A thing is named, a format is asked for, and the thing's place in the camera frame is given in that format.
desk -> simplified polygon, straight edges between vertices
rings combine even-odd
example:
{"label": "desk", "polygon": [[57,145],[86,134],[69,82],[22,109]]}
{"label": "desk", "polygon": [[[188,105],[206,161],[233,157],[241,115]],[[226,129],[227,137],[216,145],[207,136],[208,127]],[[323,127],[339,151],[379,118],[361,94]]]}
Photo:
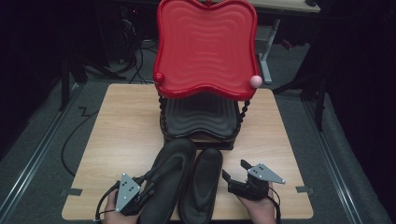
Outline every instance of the desk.
{"label": "desk", "polygon": [[[107,2],[118,2],[126,4],[138,4],[141,6],[158,6],[160,0],[106,0]],[[248,0],[254,7],[262,7],[268,9],[291,10],[300,12],[320,12],[320,7],[310,7],[304,0]]]}
{"label": "desk", "polygon": [[[318,14],[320,12],[320,8],[318,6],[310,7],[304,0],[248,0],[251,5],[253,5],[255,8],[265,8],[265,9],[275,9],[277,11],[294,11],[294,12],[299,12],[299,13],[316,13]],[[262,50],[262,53],[259,53],[259,61],[260,61],[260,66],[262,69],[262,76],[264,78],[264,83],[265,84],[272,84],[272,78],[271,78],[271,73],[268,68],[268,63],[267,63],[267,57],[270,52],[271,46],[274,42],[274,38],[276,36],[277,28],[280,23],[280,19],[277,18],[274,22],[274,24],[271,26],[271,29],[269,31],[268,35],[265,35],[262,37],[265,32],[260,29],[261,27],[259,26],[258,29],[258,35],[257,35],[257,40],[264,41],[265,45]]]}
{"label": "desk", "polygon": [[[72,189],[82,189],[81,195],[67,197],[64,219],[93,219],[99,199],[122,173],[139,176],[150,169],[163,146],[159,106],[153,85],[109,86],[72,185]],[[285,185],[274,184],[282,218],[313,216],[307,194],[296,190],[304,182],[270,90],[257,90],[234,149],[222,154],[223,169],[235,180],[247,178],[241,159],[252,165],[263,162],[286,180]],[[172,219],[178,219],[177,213]],[[248,219],[245,207],[227,191],[222,178],[213,219]]]}

human hand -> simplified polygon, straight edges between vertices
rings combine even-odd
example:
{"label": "human hand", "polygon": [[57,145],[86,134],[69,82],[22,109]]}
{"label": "human hand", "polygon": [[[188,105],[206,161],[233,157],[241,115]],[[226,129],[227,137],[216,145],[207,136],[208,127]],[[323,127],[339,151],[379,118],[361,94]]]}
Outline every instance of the human hand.
{"label": "human hand", "polygon": [[[116,192],[118,190],[115,189],[111,191],[111,193],[107,196],[107,204],[105,207],[105,211],[114,210],[116,208]],[[105,223],[106,224],[136,224],[137,218],[139,215],[136,216],[129,216],[126,217],[122,213],[118,212],[106,212],[105,213]]]}
{"label": "human hand", "polygon": [[[269,182],[269,187],[268,196],[274,199],[274,193],[271,190],[273,184],[271,182]],[[246,207],[248,215],[254,224],[276,223],[275,206],[268,198],[264,198],[260,201],[251,201],[239,196],[236,197]]]}

